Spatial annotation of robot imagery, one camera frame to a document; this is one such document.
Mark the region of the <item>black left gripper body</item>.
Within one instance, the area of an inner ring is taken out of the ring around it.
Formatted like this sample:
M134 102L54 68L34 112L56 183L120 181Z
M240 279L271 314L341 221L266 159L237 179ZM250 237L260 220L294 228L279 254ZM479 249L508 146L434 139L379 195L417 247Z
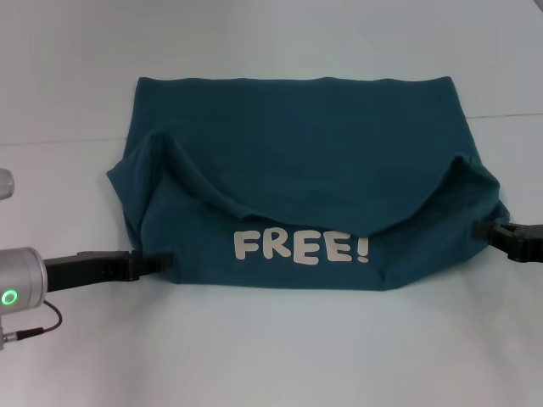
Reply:
M127 251L80 252L68 257L45 259L48 292L102 282L136 281L137 260L137 254Z

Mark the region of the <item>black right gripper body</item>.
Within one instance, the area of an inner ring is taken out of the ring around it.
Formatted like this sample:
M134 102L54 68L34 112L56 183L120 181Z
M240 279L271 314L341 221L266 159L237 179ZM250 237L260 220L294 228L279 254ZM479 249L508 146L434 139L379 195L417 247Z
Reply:
M543 225L503 224L490 231L490 246L507 254L518 263L542 262Z

